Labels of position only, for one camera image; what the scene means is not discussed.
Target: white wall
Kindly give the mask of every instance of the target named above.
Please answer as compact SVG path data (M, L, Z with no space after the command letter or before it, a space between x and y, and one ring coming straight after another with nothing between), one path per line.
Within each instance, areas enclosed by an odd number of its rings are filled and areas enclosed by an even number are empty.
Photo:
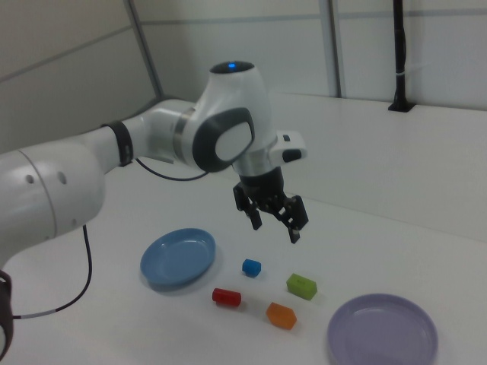
M342 95L392 101L392 1L336 0ZM424 105L487 110L487 3L405 0L406 85Z
M336 95L324 4L135 0L164 92L193 101L205 87L208 70L235 59L254 63L269 90Z
M0 153L96 128L153 98L123 0L0 2Z

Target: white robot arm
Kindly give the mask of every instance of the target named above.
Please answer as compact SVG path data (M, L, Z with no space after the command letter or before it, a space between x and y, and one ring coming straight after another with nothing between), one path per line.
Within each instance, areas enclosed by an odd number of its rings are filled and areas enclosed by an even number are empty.
M83 135L0 155L0 268L22 249L95 217L104 200L103 175L137 157L178 160L207 172L232 165L240 176L234 187L237 208L253 228L262 224L258 210L271 213L295 243L307 215L299 196L283 192L280 166L306 154L299 133L272 127L257 68L248 62L221 63L211 69L196 104L165 100ZM10 287L9 279L0 278L0 325L9 338L1 317L11 312L2 309L2 285ZM10 291L5 288L4 297Z

